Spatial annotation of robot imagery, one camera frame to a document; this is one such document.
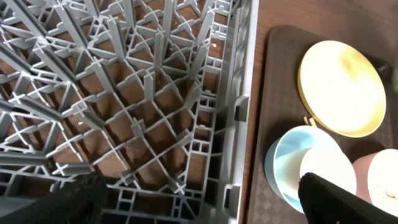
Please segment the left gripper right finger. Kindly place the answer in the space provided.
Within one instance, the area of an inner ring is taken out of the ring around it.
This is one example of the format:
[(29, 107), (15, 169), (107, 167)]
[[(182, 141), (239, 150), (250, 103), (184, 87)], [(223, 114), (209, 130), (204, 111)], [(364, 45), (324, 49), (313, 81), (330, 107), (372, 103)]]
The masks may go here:
[(311, 172), (300, 178), (298, 197), (309, 224), (397, 224), (397, 217)]

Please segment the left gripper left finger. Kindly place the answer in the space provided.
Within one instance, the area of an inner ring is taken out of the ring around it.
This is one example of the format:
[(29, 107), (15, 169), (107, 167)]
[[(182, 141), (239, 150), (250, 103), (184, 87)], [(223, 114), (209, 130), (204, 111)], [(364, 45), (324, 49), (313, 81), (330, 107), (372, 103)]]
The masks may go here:
[(92, 172), (38, 200), (1, 202), (1, 223), (99, 223), (107, 193), (103, 174)]

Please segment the white cup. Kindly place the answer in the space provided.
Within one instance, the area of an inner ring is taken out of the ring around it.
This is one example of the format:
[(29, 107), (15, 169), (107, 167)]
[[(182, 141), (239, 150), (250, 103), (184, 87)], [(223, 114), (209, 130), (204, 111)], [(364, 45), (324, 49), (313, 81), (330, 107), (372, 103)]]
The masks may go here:
[(282, 189), (289, 196), (299, 198), (300, 178), (308, 172), (314, 173), (342, 189), (355, 194), (357, 183), (353, 165), (342, 153), (324, 153), (319, 149), (310, 149), (303, 157), (300, 169), (289, 163), (289, 171), (279, 172), (277, 177), (285, 184)]

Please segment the pink bowl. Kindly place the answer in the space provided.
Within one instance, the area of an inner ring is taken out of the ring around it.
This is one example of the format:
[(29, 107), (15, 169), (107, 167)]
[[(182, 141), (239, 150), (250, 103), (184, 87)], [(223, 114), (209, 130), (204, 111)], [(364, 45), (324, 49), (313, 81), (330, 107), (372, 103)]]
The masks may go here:
[(356, 195), (397, 216), (397, 150), (385, 149), (360, 157), (353, 163)]

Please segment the light blue bowl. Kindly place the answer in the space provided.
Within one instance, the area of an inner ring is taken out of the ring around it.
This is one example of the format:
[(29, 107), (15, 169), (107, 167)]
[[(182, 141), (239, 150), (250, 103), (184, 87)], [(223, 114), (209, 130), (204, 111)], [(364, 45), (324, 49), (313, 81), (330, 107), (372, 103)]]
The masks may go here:
[(282, 189), (285, 182), (277, 177), (279, 172), (289, 171), (289, 163), (300, 169), (304, 155), (312, 148), (324, 153), (340, 153), (341, 148), (325, 131), (313, 126), (297, 126), (288, 130), (268, 149), (264, 159), (264, 173), (271, 189), (296, 211), (303, 213), (297, 196), (289, 196)]

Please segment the right wooden chopstick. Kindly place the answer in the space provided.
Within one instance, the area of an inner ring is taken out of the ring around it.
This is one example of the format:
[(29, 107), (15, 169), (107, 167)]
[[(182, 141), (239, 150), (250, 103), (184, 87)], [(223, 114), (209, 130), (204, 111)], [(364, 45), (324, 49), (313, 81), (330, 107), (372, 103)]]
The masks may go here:
[(309, 119), (308, 119), (308, 122), (309, 122), (309, 124), (310, 124), (311, 126), (317, 127), (317, 124), (316, 124), (314, 118), (309, 118)]

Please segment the wooden chopstick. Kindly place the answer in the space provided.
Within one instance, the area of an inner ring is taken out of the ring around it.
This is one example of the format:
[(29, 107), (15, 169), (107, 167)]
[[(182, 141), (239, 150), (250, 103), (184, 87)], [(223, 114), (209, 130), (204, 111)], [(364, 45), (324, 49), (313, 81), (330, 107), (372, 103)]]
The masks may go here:
[(316, 124), (314, 118), (309, 118), (309, 119), (308, 119), (308, 122), (309, 122), (309, 124), (310, 124), (311, 126), (317, 127), (317, 124)]
[(306, 116), (303, 117), (303, 121), (304, 121), (305, 125), (310, 125), (308, 118)]

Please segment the left wooden chopstick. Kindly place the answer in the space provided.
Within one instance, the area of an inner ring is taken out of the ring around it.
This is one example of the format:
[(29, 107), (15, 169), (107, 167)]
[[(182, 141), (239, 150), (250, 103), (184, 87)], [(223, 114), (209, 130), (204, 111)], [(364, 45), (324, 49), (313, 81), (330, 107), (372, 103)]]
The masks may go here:
[(306, 116), (303, 117), (303, 121), (304, 121), (305, 125), (310, 125), (308, 118)]

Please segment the yellow plate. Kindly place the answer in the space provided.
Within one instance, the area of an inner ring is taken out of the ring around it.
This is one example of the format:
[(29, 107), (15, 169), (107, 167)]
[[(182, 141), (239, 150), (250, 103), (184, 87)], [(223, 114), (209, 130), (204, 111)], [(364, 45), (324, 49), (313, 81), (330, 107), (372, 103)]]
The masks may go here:
[(297, 72), (304, 107), (334, 133), (361, 138), (382, 124), (387, 100), (374, 66), (354, 47), (335, 40), (313, 44)]

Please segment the grey dish rack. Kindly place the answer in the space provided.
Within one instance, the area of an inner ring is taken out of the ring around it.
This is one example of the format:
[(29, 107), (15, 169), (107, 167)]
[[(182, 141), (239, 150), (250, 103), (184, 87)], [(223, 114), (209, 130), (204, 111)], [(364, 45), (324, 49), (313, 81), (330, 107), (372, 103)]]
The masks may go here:
[(105, 223), (238, 223), (258, 6), (1, 0), (1, 214), (97, 171)]

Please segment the dark brown serving tray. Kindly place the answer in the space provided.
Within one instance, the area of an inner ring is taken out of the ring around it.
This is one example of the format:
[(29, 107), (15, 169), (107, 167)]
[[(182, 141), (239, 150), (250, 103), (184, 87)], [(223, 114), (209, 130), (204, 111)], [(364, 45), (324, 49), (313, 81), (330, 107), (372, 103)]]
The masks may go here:
[[(248, 200), (248, 223), (306, 223), (305, 215), (280, 198), (267, 181), (264, 160), (272, 143), (303, 124), (307, 110), (297, 89), (297, 73), (305, 52), (324, 37), (294, 26), (270, 31), (257, 133), (254, 170)], [(381, 126), (369, 136), (349, 138), (331, 132), (350, 161), (387, 148), (397, 148), (397, 93), (391, 87), (392, 67), (380, 57), (363, 53), (376, 67), (384, 84), (387, 110)]]

